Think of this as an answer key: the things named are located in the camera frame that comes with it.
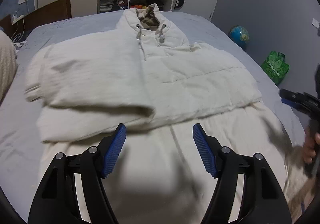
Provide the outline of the person's right hand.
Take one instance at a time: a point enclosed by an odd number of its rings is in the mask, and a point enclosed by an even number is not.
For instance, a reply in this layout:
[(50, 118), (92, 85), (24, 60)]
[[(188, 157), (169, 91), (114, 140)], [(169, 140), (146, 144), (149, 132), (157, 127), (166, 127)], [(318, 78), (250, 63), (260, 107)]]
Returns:
[(315, 137), (310, 135), (309, 128), (305, 131), (305, 141), (303, 144), (303, 160), (306, 164), (311, 164), (316, 157), (315, 145), (319, 144), (319, 133)]

